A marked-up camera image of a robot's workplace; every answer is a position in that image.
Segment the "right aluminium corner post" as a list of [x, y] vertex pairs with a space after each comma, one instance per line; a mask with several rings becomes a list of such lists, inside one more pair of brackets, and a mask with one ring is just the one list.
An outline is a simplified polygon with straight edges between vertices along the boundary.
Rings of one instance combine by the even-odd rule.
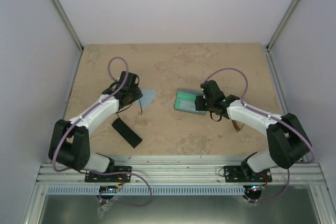
[[294, 14], [294, 12], [296, 11], [296, 9], [298, 8], [298, 6], [299, 6], [299, 4], [300, 4], [301, 1], [302, 0], [292, 0], [290, 2], [290, 4], [289, 4], [288, 8], [286, 9], [286, 11], [285, 11], [282, 19], [280, 20], [280, 23], [276, 27], [276, 30], [273, 33], [270, 41], [265, 46], [265, 49], [266, 49], [267, 53], [271, 52], [272, 48], [274, 47], [275, 43], [279, 39], [281, 33], [283, 32], [284, 28], [288, 24], [289, 20], [291, 19], [292, 15]]

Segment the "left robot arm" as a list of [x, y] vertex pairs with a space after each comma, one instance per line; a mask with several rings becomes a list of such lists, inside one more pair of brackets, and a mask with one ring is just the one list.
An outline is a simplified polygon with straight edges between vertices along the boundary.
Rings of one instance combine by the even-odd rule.
[[48, 152], [54, 170], [93, 170], [102, 181], [112, 180], [115, 175], [112, 159], [91, 152], [90, 135], [108, 117], [140, 98], [142, 92], [138, 75], [123, 71], [119, 79], [114, 80], [102, 91], [93, 105], [68, 121], [58, 120], [53, 129]]

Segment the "brown frame sunglasses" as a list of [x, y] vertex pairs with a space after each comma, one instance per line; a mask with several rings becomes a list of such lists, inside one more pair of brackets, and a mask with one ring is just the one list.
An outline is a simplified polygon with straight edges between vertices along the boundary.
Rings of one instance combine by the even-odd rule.
[[241, 131], [242, 128], [245, 126], [244, 123], [237, 122], [236, 120], [231, 120], [231, 122], [236, 132]]

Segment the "black glasses case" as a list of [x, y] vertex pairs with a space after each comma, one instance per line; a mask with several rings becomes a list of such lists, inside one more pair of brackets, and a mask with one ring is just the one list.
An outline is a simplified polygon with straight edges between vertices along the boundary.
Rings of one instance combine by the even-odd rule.
[[111, 125], [133, 148], [136, 148], [140, 143], [142, 143], [142, 138], [139, 137], [120, 118], [117, 118]]

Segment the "dark thin-frame sunglasses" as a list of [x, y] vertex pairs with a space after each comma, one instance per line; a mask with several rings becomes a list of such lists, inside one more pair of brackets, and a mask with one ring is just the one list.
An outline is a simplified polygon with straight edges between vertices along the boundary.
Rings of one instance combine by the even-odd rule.
[[123, 88], [115, 95], [115, 98], [119, 100], [119, 109], [116, 114], [119, 114], [127, 110], [134, 102], [138, 101], [140, 105], [141, 113], [143, 112], [142, 103], [140, 99], [143, 94], [139, 88], [139, 84], [133, 84], [132, 86], [123, 86]]

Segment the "blue-grey glasses case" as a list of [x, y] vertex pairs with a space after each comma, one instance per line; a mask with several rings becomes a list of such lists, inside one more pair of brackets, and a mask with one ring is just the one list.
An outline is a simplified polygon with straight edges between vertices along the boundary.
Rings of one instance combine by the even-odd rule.
[[205, 111], [196, 111], [195, 100], [196, 97], [202, 95], [202, 93], [188, 89], [178, 89], [176, 92], [176, 99], [174, 103], [174, 110], [205, 115]]

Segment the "left aluminium corner post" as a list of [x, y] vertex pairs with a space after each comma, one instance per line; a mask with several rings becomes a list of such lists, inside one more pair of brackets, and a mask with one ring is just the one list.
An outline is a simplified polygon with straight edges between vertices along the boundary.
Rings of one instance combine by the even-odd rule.
[[57, 14], [59, 15], [63, 25], [65, 26], [65, 28], [67, 29], [70, 37], [72, 38], [72, 40], [74, 41], [77, 49], [79, 50], [79, 52], [82, 54], [83, 53], [83, 49], [84, 46], [82, 45], [82, 43], [79, 40], [79, 37], [77, 35], [77, 33], [75, 32], [73, 25], [70, 22], [70, 19], [68, 18], [60, 0], [50, 0], [52, 5], [54, 6]]

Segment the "aluminium rail frame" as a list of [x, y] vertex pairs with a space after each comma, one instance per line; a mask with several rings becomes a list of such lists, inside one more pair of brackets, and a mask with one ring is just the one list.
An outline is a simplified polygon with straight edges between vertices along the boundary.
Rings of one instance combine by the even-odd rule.
[[[218, 174], [223, 166], [237, 166], [241, 156], [115, 156], [117, 166], [131, 166], [132, 175], [125, 185], [226, 185], [253, 186], [257, 183], [227, 183]], [[335, 212], [321, 166], [294, 164], [289, 170], [270, 168], [272, 182], [268, 186], [285, 185], [309, 187], [321, 223], [335, 223]], [[86, 183], [85, 172], [54, 171], [51, 164], [41, 164], [24, 223], [39, 223], [49, 186], [98, 185], [115, 186], [118, 183]]]

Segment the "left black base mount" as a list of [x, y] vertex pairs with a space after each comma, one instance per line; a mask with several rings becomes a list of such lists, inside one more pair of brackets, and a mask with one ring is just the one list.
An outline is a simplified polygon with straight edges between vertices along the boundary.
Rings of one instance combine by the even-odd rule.
[[[132, 172], [131, 166], [115, 166], [113, 173], [115, 172]], [[128, 174], [116, 174], [116, 175], [98, 175], [92, 172], [86, 173], [86, 183], [129, 183], [131, 175]]]

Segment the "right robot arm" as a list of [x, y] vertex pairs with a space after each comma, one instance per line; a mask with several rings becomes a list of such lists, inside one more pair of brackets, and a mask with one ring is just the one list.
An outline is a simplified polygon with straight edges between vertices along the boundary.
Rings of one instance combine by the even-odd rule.
[[203, 94], [195, 99], [196, 110], [241, 122], [267, 138], [268, 149], [250, 154], [237, 169], [244, 181], [252, 182], [273, 167], [289, 169], [311, 151], [311, 143], [294, 114], [258, 110], [235, 95], [224, 95], [214, 80], [202, 83], [201, 90]]

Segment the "aluminium corner post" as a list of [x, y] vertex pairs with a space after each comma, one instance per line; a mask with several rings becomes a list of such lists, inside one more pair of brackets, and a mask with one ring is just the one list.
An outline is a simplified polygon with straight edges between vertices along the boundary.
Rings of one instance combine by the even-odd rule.
[[302, 0], [292, 0], [290, 2], [290, 4], [289, 4], [288, 8], [286, 9], [286, 11], [285, 11], [282, 19], [280, 20], [280, 23], [276, 27], [276, 30], [273, 33], [270, 41], [265, 46], [265, 49], [266, 49], [267, 53], [271, 52], [272, 48], [274, 47], [275, 43], [279, 39], [281, 33], [283, 32], [284, 28], [288, 24], [289, 20], [291, 19], [292, 15], [294, 14], [294, 12], [296, 11], [296, 9], [298, 8], [298, 6], [299, 6], [299, 4], [300, 4], [301, 1]]
[[65, 26], [65, 28], [67, 29], [70, 37], [72, 38], [72, 40], [74, 41], [77, 49], [79, 50], [79, 52], [82, 54], [83, 53], [83, 49], [84, 46], [82, 45], [82, 43], [79, 40], [79, 37], [77, 35], [77, 33], [75, 32], [73, 25], [70, 22], [70, 19], [68, 18], [60, 0], [50, 0], [52, 5], [54, 6], [57, 14], [59, 15], [63, 25]]

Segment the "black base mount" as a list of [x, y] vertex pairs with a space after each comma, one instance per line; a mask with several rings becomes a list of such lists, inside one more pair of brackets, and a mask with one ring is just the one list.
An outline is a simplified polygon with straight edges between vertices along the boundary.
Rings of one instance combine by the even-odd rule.
[[[115, 172], [132, 172], [131, 166], [115, 166], [113, 173]], [[98, 175], [92, 172], [86, 173], [86, 183], [129, 183], [131, 175], [128, 174], [116, 174], [116, 175]]]
[[218, 172], [227, 183], [268, 183], [272, 182], [270, 169], [253, 172], [249, 167], [223, 166]]

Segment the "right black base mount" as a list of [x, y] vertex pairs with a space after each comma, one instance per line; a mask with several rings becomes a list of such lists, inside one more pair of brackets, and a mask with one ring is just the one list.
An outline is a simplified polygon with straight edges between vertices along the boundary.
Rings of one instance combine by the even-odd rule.
[[218, 172], [227, 183], [268, 183], [272, 182], [270, 169], [253, 172], [249, 167], [223, 166]]

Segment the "clear plastic wrap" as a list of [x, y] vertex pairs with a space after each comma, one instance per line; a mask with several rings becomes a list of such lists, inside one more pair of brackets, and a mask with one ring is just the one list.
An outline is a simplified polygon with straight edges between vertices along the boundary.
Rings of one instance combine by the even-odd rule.
[[99, 207], [97, 208], [97, 218], [98, 220], [101, 220], [109, 210], [110, 210], [111, 204], [106, 202], [101, 202]]

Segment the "light blue cloth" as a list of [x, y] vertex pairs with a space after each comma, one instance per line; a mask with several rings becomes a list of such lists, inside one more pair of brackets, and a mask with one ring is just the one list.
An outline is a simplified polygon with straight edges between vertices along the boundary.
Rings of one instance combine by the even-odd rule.
[[181, 100], [179, 109], [182, 110], [182, 111], [187, 111], [187, 112], [195, 112], [196, 111], [194, 101]]
[[156, 91], [149, 89], [141, 90], [142, 97], [135, 101], [142, 109], [146, 109], [155, 99]]

